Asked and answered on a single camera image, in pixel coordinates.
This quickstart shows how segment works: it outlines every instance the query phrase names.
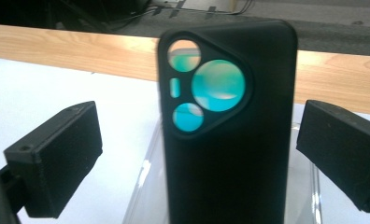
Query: wooden board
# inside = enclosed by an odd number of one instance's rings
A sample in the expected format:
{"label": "wooden board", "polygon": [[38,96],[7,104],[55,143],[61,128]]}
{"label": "wooden board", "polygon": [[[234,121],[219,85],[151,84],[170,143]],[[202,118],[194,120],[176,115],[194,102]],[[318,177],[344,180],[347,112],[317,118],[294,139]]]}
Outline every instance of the wooden board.
{"label": "wooden board", "polygon": [[[0,58],[156,80],[158,39],[0,25]],[[370,56],[298,52],[295,102],[370,114]]]}

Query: wooden strip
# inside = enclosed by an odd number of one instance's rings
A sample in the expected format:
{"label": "wooden strip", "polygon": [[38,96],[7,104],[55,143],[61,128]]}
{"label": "wooden strip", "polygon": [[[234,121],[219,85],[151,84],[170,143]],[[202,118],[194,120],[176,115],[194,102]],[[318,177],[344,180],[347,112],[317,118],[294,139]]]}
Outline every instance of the wooden strip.
{"label": "wooden strip", "polygon": [[[0,25],[0,58],[156,80],[158,39]],[[370,56],[298,51],[295,102],[370,114]]]}

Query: transparent plastic box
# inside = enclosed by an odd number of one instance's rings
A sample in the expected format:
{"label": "transparent plastic box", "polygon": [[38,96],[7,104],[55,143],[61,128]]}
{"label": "transparent plastic box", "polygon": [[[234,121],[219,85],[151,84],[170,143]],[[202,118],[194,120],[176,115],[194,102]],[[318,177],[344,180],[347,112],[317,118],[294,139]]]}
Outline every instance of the transparent plastic box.
{"label": "transparent plastic box", "polygon": [[[321,224],[319,171],[296,150],[299,124],[292,124],[287,181],[286,224]],[[168,224],[164,145],[161,127],[155,129],[123,224]]]}

